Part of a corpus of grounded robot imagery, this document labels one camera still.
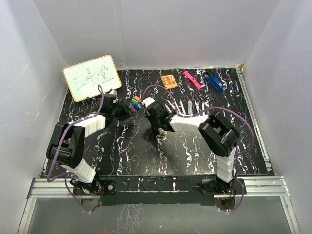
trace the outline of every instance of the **white enclosure wall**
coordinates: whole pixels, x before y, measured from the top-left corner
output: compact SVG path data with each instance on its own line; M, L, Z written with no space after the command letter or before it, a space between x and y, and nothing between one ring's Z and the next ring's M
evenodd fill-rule
M278 0L34 0L68 65L118 69L245 63Z
M272 166L284 176L302 233L311 233L312 1L279 3L245 69Z
M66 92L67 64L32 0L0 0L0 233L16 233Z

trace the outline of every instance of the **small whiteboard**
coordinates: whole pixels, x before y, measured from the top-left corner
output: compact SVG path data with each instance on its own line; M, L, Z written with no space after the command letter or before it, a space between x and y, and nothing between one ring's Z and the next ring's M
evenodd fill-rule
M104 92L121 87L121 80L110 55L65 67L63 73L75 102L100 95L98 84Z

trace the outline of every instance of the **black marble surface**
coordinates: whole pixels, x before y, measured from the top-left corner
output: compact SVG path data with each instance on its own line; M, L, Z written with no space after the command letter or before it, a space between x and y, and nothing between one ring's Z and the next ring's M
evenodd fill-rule
M184 69L172 70L129 70L119 71L122 87L118 97L129 105L134 95L141 96L151 84L160 84L161 76L173 74L179 86L171 89L177 103L180 100L187 111L187 101L193 102L193 113L197 113L195 101L200 110L205 107L221 106L242 115L251 125L252 120L247 108L238 75L235 69L214 69L220 78L224 91L218 92L201 77L204 69L188 69L204 87L195 88L183 75ZM166 104L169 95L162 89L151 88L148 92L161 104ZM99 97L91 102L73 101L70 92L66 94L60 115L61 122L69 122L85 117L99 107ZM243 151L250 144L250 134L244 124L232 115L226 117L241 131L238 150ZM201 136L185 132L165 136L151 130L149 121L141 110L127 121L114 121L108 128L98 131L85 140L84 158L100 175L197 175L216 174L216 158ZM41 177L46 177L50 162L45 165ZM237 163L239 174L267 174L267 168L256 139L250 153L240 156ZM56 167L53 175L65 171Z

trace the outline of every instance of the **cable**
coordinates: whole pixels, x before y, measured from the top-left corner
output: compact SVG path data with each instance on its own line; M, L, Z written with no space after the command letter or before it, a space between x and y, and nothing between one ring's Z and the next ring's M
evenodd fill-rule
M233 194L233 189L231 190L231 194L227 199L231 199L232 198L232 194Z
M232 198L235 198L235 197L236 197L236 188L235 188L234 196Z
M103 199L103 196L104 196L104 188L101 188L102 189L102 193L100 192L99 193L99 200L100 200L100 204L99 205L97 205L97 206L95 206L92 210L91 210L91 212L93 212L96 208L98 208L98 207L100 207L101 205L102 205L102 199Z
M250 132L250 134L251 134L251 144L250 144L250 146L249 146L246 150L244 150L243 152L238 152L238 153L236 153L236 154L234 155L233 169L236 168L236 162L237 162L238 156L239 156L239 155L242 155L242 154L248 153L248 152L253 148L253 146L254 146L254 132L253 132L251 126L249 125L249 123L248 123L242 116L240 116L239 114L237 114L236 112L231 111L231 110L226 109L226 108L223 108L223 107L213 106L213 107L208 107L208 108L206 108L206 109L204 109L204 110L202 110L202 111L200 111L200 112L198 112L198 113L196 113L196 114L194 114L194 115L183 115L183 114L181 114L181 113L178 111L178 105L177 105L177 103L176 103L176 100L175 100L174 97L172 96L172 94L171 94L165 87L163 87L163 86L161 86L161 85L152 84L152 85L148 86L148 87L144 90L144 92L143 92L143 94L142 94L142 100L144 100L144 97L145 97L145 94L146 94L147 90L148 90L149 88L151 88L151 87L159 87L159 88L162 88L162 89L164 89L164 90L169 94L171 100L172 100L173 103L174 103L175 112L176 112L177 115L180 116L180 117L183 117L183 118L193 118L193 117L196 117L196 116L201 115L202 113L204 113L204 112L206 112L206 111L221 110L221 111L224 111L224 112L228 112L228 113L234 115L235 117L239 118L239 119L247 126L247 128L248 128L248 130L249 130L249 132ZM233 176L233 179L234 179L235 181L237 181L237 182L240 184L240 186L241 186L241 188L242 188L242 196L241 196L241 199L240 199L238 205L235 206L235 207L232 209L232 211L235 211L238 207L240 207L240 205L242 204L243 199L244 199L244 185L240 182L239 179L237 179L237 178L235 177L234 172L235 172L235 170L232 170L232 176Z
M65 177L65 186L66 186L66 188L67 188L69 194L70 194L70 195L75 199L75 201L83 208L83 210L85 210L85 211L87 211L87 212L89 212L89 213L91 213L91 212L94 210L94 208L93 208L92 210L90 210L90 209L88 209L87 207L85 207L84 205L82 205L82 203L76 198L76 196L72 193L72 191L71 191L71 190L69 189L69 187L68 187L67 179L68 179L68 178L71 178L72 180L77 180L78 178L76 177L76 175L75 175L74 173L72 173L72 172L64 172L64 173L61 173L61 174L57 175L56 177L54 177L54 178L52 178L52 179L51 179L51 175L52 175L52 172L53 172L53 170L54 170L54 167L55 167L57 158L58 158L58 156L59 156L60 148L61 148L61 146L62 146L62 143L64 142L65 136L66 136L67 132L69 131L69 129L70 129L73 125L75 125L75 124L77 124L77 123L80 123L80 122L83 122L84 120L87 120L87 119L96 117L96 116L100 113L100 111L101 111L101 109L102 109L102 107L103 107L103 103L104 103L104 92L103 92L102 86L98 85L97 88L98 88L98 90L101 92L101 97L102 97L102 99L101 99L101 104L100 104L100 106L99 106L99 109L97 110L97 112L96 112L94 115L88 116L88 117L86 117L86 118L82 118L82 119L79 119L79 120L76 120L76 121L73 121L72 123L70 123L70 124L66 127L66 129L64 130L64 133L62 134L62 136L61 136L61 138L60 138L60 140L59 140L58 147L57 147L57 150L56 150L56 152L55 152L55 155L54 155L54 158L53 158L53 161L52 161L52 163L51 163L51 167L50 167L50 170L49 170L49 173L48 173L48 177L47 177L47 182L48 182L48 183L51 183L51 182L53 182L54 180L56 180L57 178L60 178L60 177L62 177L62 176L66 176L66 177Z

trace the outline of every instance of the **orange box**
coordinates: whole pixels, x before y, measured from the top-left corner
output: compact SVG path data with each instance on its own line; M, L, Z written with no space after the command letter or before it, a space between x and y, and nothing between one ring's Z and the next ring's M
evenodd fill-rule
M163 76L161 77L161 81L166 89L173 89L178 86L176 79L174 78L173 75Z

